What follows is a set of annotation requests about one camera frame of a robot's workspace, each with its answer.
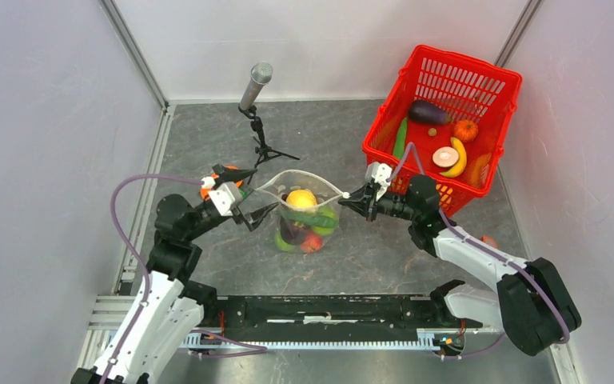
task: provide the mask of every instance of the microphone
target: microphone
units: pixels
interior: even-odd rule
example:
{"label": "microphone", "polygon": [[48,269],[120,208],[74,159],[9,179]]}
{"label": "microphone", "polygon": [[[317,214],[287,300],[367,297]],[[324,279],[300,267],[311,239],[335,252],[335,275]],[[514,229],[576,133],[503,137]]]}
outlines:
{"label": "microphone", "polygon": [[250,70],[250,81],[239,102],[239,110],[245,113],[253,105],[263,86],[272,79],[272,66],[268,62],[259,62]]}

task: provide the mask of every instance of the pumpkin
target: pumpkin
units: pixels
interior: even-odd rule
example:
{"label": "pumpkin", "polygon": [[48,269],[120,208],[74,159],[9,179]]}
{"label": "pumpkin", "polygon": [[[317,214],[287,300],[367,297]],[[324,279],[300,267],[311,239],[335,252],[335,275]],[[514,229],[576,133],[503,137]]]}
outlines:
{"label": "pumpkin", "polygon": [[472,120],[460,120],[453,127],[453,136],[461,142],[473,142],[478,133],[479,127]]}

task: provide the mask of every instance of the microphone head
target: microphone head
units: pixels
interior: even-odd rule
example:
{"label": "microphone head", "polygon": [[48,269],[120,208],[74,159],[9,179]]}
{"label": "microphone head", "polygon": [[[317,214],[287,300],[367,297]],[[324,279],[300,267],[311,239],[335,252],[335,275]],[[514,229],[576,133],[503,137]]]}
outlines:
{"label": "microphone head", "polygon": [[274,69],[272,68],[271,64],[268,62],[259,62],[253,66],[252,70],[250,70],[250,78],[252,78],[253,81],[258,84],[266,85],[269,80],[272,79],[273,72]]}

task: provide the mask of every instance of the tripod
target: tripod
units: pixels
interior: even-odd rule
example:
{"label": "tripod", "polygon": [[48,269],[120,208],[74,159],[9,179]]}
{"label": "tripod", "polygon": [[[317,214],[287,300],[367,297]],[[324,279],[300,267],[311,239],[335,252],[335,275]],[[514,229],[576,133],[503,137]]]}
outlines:
{"label": "tripod", "polygon": [[259,116],[257,116],[256,111],[256,106],[250,106],[248,110],[241,110],[241,108],[239,108],[239,112],[243,113],[244,116],[250,119],[250,128],[257,134],[257,138],[253,138],[253,140],[255,140],[255,142],[259,145],[255,147],[257,161],[255,162],[255,166],[253,168],[257,168],[257,166],[263,162],[268,162],[269,160],[280,156],[286,156],[287,158],[291,158],[293,160],[300,160],[300,158],[296,156],[274,150],[271,146],[267,145],[265,142],[265,131],[262,129],[262,120]]}

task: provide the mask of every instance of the floor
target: floor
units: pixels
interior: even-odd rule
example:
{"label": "floor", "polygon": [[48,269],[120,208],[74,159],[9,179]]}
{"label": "floor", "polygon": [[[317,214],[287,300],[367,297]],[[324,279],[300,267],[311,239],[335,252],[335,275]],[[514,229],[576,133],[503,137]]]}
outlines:
{"label": "floor", "polygon": [[[318,174],[341,190],[355,190],[364,182],[366,167],[361,141],[380,104],[380,100],[257,104],[268,144],[301,160],[278,158],[260,165],[252,185],[259,186],[282,170],[299,169]],[[161,173],[201,178],[216,163],[252,167],[256,159],[252,137],[249,121],[237,111],[236,104],[178,106]],[[182,194],[192,205],[201,201],[198,188],[172,182],[159,182],[155,198],[173,193]],[[241,208],[252,210],[265,203],[260,194],[253,194]],[[474,236],[495,238],[505,252],[524,254],[499,177],[486,198],[470,202],[453,219]],[[153,222],[154,214],[146,245],[152,243]],[[415,248],[408,224],[401,220],[381,217],[366,222],[345,211],[333,238],[322,250],[307,255],[279,251],[273,244],[274,225],[271,218],[249,233],[244,226],[228,221],[201,236],[195,243],[203,255],[192,279],[217,287],[219,294],[428,294],[454,278],[484,286],[456,266]],[[475,339],[474,345],[490,340]],[[368,375],[364,382],[435,382],[420,379],[428,372],[448,382],[458,382],[458,378],[464,379],[461,382],[557,380],[548,354],[529,358],[509,342],[488,356],[451,367],[440,366],[435,359],[418,358],[419,353],[286,351],[216,362],[198,362],[178,354],[168,366],[165,376],[169,381],[165,382],[190,382],[192,375],[203,382],[239,381],[250,375],[251,382],[360,382],[362,374]],[[327,378],[309,376],[317,366]]]}

